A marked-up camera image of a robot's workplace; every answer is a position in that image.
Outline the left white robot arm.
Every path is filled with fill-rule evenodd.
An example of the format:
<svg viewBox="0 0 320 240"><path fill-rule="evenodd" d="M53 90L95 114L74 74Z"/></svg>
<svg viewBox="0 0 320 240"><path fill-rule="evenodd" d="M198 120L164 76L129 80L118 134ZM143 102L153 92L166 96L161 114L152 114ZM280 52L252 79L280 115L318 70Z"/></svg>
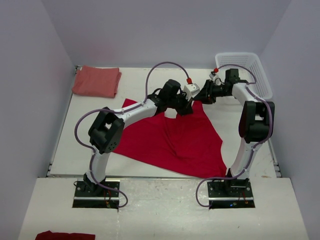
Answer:
<svg viewBox="0 0 320 240"><path fill-rule="evenodd" d="M103 193L109 155L120 144L126 127L164 113L167 109L174 109L180 116L192 114L192 98L199 92L197 84L188 83L181 89L176 80L169 79L162 88L147 95L142 102L119 110L103 108L88 131L93 157L89 170L83 176L87 192L94 197Z"/></svg>

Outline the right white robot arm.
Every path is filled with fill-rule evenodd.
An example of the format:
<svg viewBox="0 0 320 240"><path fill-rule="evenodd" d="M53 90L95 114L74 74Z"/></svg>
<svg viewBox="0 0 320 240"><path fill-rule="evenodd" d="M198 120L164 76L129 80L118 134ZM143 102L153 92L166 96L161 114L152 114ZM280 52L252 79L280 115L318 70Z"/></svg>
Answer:
<svg viewBox="0 0 320 240"><path fill-rule="evenodd" d="M273 134L275 104L262 99L251 90L251 86L258 83L252 71L243 67L253 78L252 81L248 81L240 78L239 65L227 64L227 66L233 68L225 71L225 80L219 85L216 83L215 77L218 76L220 68L215 68L194 100L213 104L218 97L232 96L242 106L238 126L241 141L234 163L225 177L214 176L200 182L201 185L205 181L224 181L224 193L233 197L241 191L241 185L237 180L249 179L250 168L258 150Z"/></svg>

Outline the bright red t shirt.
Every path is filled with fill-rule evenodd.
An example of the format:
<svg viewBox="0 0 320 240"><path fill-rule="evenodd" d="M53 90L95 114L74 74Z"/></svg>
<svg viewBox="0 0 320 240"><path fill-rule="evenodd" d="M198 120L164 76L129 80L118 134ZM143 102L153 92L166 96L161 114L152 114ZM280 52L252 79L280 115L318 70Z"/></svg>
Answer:
<svg viewBox="0 0 320 240"><path fill-rule="evenodd" d="M192 110L176 118L160 113L129 125L114 152L187 176L224 177L223 140L201 102L195 101Z"/></svg>

